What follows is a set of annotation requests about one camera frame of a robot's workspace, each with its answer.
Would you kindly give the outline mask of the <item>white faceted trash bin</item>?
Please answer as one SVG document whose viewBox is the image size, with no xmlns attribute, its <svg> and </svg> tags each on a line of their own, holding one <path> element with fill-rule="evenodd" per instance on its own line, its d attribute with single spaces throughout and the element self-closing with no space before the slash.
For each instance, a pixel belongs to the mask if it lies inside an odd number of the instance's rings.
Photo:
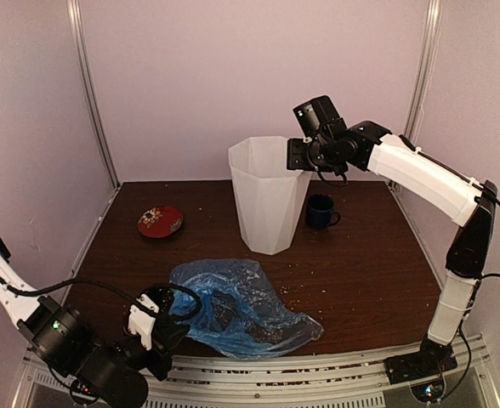
<svg viewBox="0 0 500 408">
<path fill-rule="evenodd" d="M 250 137 L 228 149 L 241 238 L 252 252 L 275 255 L 292 245 L 311 173 L 287 168 L 287 142 Z"/>
</svg>

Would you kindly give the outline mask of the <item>blue plastic trash bag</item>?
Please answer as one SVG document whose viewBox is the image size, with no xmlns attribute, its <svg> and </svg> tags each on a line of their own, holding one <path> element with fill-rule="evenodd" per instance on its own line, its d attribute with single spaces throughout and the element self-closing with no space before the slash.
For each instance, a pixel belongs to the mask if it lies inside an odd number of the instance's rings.
<svg viewBox="0 0 500 408">
<path fill-rule="evenodd" d="M 260 263 L 249 259 L 203 259 L 176 266 L 171 284 L 202 300 L 188 320 L 187 337 L 237 360 L 281 357 L 318 340 L 323 326 L 287 309 Z"/>
</svg>

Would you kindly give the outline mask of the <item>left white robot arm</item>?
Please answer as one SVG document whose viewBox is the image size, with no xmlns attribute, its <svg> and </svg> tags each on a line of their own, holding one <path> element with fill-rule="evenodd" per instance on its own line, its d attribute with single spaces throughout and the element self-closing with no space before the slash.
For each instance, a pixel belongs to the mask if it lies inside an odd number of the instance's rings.
<svg viewBox="0 0 500 408">
<path fill-rule="evenodd" d="M 174 287 L 141 292 L 131 302 L 125 336 L 105 343 L 76 309 L 50 297 L 63 283 L 34 289 L 11 268 L 10 256 L 0 238 L 0 304 L 32 352 L 61 376 L 75 378 L 70 391 L 111 407 L 141 407 L 149 393 L 142 371 L 166 379 L 173 350 L 190 330 L 184 318 L 169 313 Z"/>
</svg>

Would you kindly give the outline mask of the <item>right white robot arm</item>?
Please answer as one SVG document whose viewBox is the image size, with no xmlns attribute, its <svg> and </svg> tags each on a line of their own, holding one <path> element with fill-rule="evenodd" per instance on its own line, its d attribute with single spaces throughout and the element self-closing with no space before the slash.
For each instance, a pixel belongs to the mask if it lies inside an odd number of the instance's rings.
<svg viewBox="0 0 500 408">
<path fill-rule="evenodd" d="M 497 187 L 440 163 L 375 122 L 349 127 L 331 99 L 322 95 L 297 106 L 293 114 L 303 138 L 287 142 L 287 169 L 344 178 L 350 166 L 384 177 L 441 210 L 458 226 L 446 255 L 446 282 L 414 368 L 433 374 L 452 354 L 451 343 L 472 309 L 492 237 Z"/>
</svg>

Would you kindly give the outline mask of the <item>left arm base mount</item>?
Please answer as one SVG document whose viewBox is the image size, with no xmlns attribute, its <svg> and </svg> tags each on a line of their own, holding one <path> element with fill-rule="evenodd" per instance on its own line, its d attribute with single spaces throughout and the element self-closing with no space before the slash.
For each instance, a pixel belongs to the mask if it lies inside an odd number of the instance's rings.
<svg viewBox="0 0 500 408">
<path fill-rule="evenodd" d="M 98 395 L 94 394 L 89 387 L 78 379 L 71 382 L 69 395 L 79 405 L 92 405 L 100 399 Z"/>
</svg>

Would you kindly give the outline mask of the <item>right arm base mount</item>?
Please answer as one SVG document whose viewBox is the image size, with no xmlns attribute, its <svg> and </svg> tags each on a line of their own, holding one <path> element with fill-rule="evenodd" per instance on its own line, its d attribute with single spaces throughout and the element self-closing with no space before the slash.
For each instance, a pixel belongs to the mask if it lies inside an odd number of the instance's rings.
<svg viewBox="0 0 500 408">
<path fill-rule="evenodd" d="M 440 359 L 432 353 L 396 355 L 384 361 L 390 385 L 408 383 L 419 402 L 435 403 L 446 394 L 445 373 L 457 368 L 453 356 Z"/>
</svg>

